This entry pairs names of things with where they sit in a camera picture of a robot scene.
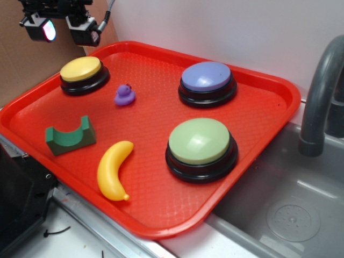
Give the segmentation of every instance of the green foam block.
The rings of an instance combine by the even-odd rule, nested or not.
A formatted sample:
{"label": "green foam block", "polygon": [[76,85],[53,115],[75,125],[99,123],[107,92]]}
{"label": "green foam block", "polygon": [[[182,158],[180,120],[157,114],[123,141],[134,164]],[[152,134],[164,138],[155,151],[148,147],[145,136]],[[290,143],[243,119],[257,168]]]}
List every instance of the green foam block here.
{"label": "green foam block", "polygon": [[55,156],[96,143],[96,132],[88,116],[81,118],[81,126],[72,132],[46,129],[45,142]]}

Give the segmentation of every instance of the sink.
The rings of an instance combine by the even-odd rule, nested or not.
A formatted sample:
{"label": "sink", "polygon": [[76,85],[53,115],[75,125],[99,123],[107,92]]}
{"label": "sink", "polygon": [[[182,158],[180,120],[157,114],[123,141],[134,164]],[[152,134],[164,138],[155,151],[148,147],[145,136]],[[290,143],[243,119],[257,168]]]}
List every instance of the sink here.
{"label": "sink", "polygon": [[326,136],[323,154],[305,157],[299,133],[288,123],[207,223],[261,257],[344,257],[344,141]]}

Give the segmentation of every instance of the rubber duck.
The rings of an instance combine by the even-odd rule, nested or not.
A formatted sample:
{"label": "rubber duck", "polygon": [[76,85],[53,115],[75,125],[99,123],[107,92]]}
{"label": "rubber duck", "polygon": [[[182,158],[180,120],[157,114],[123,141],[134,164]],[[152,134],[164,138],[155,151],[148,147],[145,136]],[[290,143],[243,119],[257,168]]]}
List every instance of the rubber duck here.
{"label": "rubber duck", "polygon": [[114,102],[119,106],[125,106],[132,103],[135,100],[136,94],[132,91],[129,84],[121,85],[118,87]]}

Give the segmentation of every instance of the yellow banana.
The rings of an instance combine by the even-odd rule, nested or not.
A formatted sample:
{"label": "yellow banana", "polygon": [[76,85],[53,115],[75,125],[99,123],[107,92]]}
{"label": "yellow banana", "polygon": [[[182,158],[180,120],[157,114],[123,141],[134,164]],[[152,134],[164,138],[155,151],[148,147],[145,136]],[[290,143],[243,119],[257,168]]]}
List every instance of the yellow banana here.
{"label": "yellow banana", "polygon": [[118,170],[134,148],[130,141],[120,141],[112,145],[103,155],[97,172],[97,180],[102,194],[110,200],[128,200],[118,178]]}

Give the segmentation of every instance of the white wall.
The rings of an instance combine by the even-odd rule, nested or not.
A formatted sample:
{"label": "white wall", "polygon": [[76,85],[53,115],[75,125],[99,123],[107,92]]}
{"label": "white wall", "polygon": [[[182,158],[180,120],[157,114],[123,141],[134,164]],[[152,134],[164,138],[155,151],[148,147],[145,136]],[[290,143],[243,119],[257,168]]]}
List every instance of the white wall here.
{"label": "white wall", "polygon": [[112,19],[121,41],[276,75],[306,97],[343,12],[340,0],[116,0]]}

